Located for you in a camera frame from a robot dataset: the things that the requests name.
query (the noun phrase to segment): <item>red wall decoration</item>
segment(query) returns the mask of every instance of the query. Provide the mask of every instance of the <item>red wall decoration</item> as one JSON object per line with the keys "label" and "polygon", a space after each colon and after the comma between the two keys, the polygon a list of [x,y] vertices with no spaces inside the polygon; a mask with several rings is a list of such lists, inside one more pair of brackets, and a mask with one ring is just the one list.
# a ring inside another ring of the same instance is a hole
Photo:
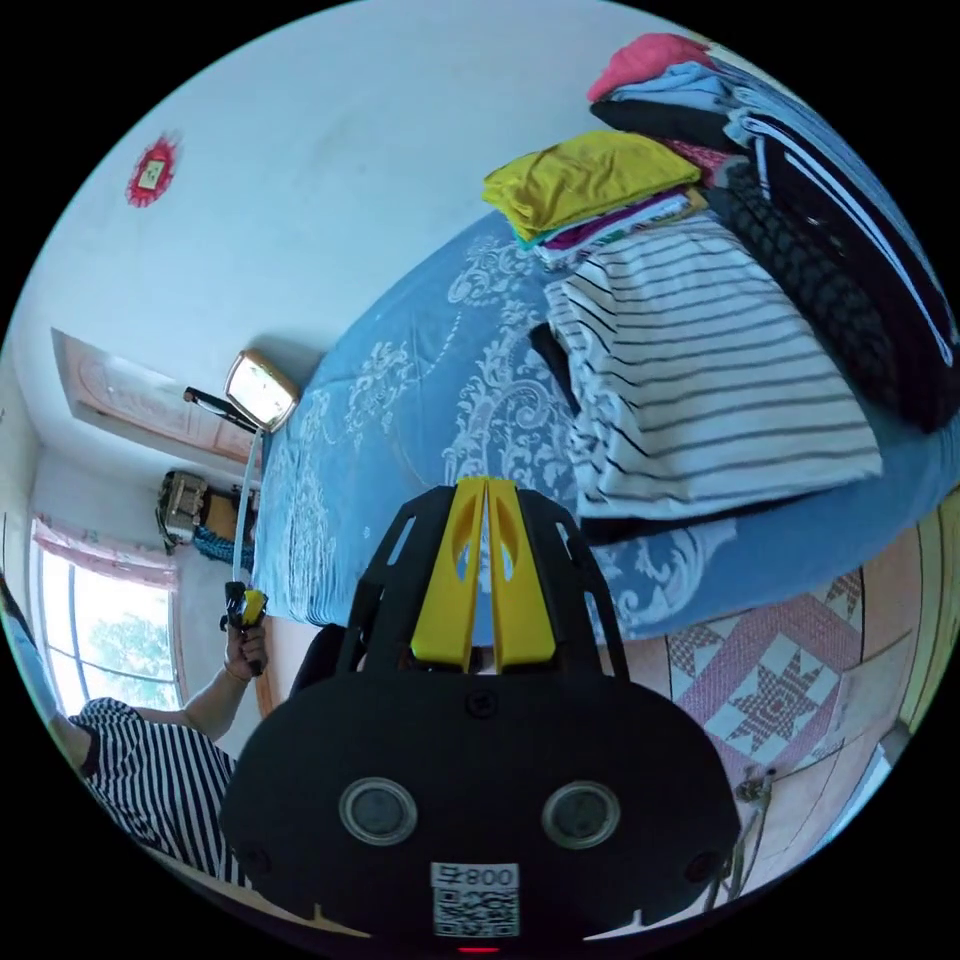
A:
{"label": "red wall decoration", "polygon": [[127,184],[127,200],[134,207],[148,207],[166,193],[176,171],[179,144],[170,136],[160,137],[144,150]]}

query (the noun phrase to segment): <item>hand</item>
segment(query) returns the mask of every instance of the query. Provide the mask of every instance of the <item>hand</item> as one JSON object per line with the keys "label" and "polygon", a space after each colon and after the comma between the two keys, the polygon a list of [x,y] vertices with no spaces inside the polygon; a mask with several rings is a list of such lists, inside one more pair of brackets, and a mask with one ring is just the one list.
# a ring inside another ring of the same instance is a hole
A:
{"label": "hand", "polygon": [[231,677],[242,680],[244,683],[253,679],[250,664],[260,661],[260,666],[266,669],[267,648],[264,642],[266,631],[263,627],[250,627],[247,630],[237,630],[227,627],[227,649],[223,666]]}

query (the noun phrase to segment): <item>bag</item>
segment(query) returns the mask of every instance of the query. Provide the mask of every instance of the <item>bag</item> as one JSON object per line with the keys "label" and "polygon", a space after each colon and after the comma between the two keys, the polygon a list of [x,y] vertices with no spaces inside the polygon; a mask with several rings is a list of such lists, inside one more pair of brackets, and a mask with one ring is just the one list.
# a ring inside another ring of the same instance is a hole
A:
{"label": "bag", "polygon": [[157,497],[157,527],[167,554],[182,543],[191,543],[203,513],[207,482],[180,470],[163,478]]}

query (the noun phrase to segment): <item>tree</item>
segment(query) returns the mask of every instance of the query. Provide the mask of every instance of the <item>tree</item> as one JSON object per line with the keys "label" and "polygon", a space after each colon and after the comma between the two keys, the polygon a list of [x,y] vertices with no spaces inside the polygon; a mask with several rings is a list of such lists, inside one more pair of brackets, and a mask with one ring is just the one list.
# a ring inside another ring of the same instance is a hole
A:
{"label": "tree", "polygon": [[138,674],[136,677],[103,675],[94,680],[93,672],[85,671],[87,686],[109,689],[90,695],[111,696],[131,706],[172,709],[177,706],[173,680],[170,638],[167,630],[140,617],[127,615],[122,620],[100,620],[88,635],[90,660],[105,670]]}

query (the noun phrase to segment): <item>label sticker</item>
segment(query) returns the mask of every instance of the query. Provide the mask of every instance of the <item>label sticker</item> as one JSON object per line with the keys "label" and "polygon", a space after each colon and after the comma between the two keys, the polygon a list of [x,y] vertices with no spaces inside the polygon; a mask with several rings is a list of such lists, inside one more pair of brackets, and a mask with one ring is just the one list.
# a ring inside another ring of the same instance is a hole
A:
{"label": "label sticker", "polygon": [[438,937],[520,936],[517,864],[431,863],[430,885]]}
{"label": "label sticker", "polygon": [[173,181],[178,150],[178,138],[173,134],[160,137],[144,150],[127,184],[127,202],[131,206],[148,207],[166,193]]}

